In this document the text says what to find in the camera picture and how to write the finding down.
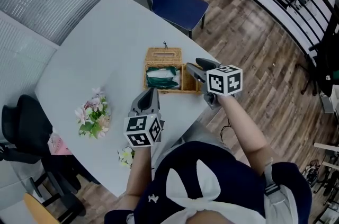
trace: basket lid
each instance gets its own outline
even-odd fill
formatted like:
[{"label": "basket lid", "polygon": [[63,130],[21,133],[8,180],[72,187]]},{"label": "basket lid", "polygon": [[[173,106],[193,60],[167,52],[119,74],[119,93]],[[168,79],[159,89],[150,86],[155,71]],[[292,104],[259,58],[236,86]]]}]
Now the basket lid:
[{"label": "basket lid", "polygon": [[182,63],[181,48],[148,48],[146,63]]}]

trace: white table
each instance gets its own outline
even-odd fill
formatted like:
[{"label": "white table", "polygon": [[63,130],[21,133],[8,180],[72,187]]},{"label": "white table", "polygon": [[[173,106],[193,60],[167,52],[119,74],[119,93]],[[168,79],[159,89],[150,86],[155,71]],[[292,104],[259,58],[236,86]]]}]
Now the white table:
[{"label": "white table", "polygon": [[[130,169],[118,163],[117,151],[128,145],[123,121],[142,92],[149,47],[182,48],[183,62],[213,59],[175,27],[132,0],[101,0],[77,25],[52,57],[35,93],[60,136],[103,186],[115,195],[126,189]],[[103,139],[79,137],[74,110],[103,87],[112,107]],[[169,149],[207,107],[201,95],[160,95],[165,120],[162,142],[152,148],[152,163]]]}]

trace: wicker basket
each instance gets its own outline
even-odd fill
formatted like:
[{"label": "wicker basket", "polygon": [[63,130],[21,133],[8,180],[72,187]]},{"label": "wicker basket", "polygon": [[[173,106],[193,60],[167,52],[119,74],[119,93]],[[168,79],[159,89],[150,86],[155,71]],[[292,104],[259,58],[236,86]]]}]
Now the wicker basket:
[{"label": "wicker basket", "polygon": [[158,89],[162,93],[201,93],[201,86],[182,63],[180,48],[149,48],[145,59],[144,89],[147,89],[146,71],[150,67],[165,68],[174,66],[181,71],[180,89]]}]

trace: flower bouquet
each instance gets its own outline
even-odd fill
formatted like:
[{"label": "flower bouquet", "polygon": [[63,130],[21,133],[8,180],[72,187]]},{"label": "flower bouquet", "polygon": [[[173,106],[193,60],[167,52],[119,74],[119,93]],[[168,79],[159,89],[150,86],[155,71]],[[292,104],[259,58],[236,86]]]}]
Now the flower bouquet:
[{"label": "flower bouquet", "polygon": [[93,92],[95,96],[75,110],[80,124],[79,135],[102,138],[109,129],[111,116],[103,92],[100,88],[93,89]]},{"label": "flower bouquet", "polygon": [[135,153],[130,147],[118,151],[120,165],[131,168]]}]

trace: woman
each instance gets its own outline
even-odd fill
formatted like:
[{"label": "woman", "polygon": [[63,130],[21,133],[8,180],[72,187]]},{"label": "woman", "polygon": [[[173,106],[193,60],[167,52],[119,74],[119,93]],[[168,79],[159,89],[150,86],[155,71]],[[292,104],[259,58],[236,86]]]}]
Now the woman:
[{"label": "woman", "polygon": [[[218,101],[251,167],[237,161],[202,125],[194,123],[183,135],[184,143],[178,141],[157,161],[153,181],[150,148],[136,150],[126,194],[117,209],[106,214],[106,224],[307,224],[312,197],[298,167],[280,159],[232,96],[218,96]],[[286,222],[289,218],[285,217],[272,221],[268,216],[271,213],[267,212],[266,197],[275,192],[268,193],[269,187],[265,190],[268,168],[271,168],[271,179],[292,192],[294,199],[291,196],[289,199],[296,210],[291,207],[287,212],[295,211],[292,222]],[[283,201],[288,199],[288,195],[283,197]]]}]

